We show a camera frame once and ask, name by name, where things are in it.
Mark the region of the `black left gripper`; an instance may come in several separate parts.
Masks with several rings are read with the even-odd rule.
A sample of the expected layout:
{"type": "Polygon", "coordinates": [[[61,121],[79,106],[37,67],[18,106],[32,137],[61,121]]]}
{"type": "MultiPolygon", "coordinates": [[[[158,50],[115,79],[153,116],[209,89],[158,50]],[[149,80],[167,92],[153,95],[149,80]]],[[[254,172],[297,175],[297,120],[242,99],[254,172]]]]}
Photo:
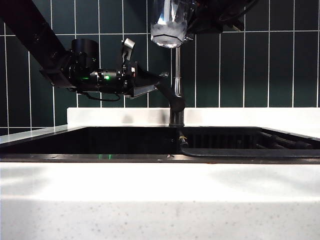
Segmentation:
{"type": "Polygon", "coordinates": [[[168,76],[168,72],[155,74],[142,69],[137,61],[125,60],[118,76],[119,89],[117,94],[130,99],[138,98],[156,91],[156,86],[161,84],[168,76]]]}

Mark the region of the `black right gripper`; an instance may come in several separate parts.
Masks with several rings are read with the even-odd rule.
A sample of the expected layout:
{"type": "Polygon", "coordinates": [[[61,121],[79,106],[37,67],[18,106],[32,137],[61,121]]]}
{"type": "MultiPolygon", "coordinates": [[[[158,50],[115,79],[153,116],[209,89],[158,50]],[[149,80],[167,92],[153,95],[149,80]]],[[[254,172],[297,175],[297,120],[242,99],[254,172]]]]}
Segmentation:
{"type": "Polygon", "coordinates": [[[245,25],[240,18],[249,10],[249,0],[198,0],[197,9],[187,17],[184,41],[194,40],[197,34],[219,34],[225,26],[241,32],[245,25]]]}

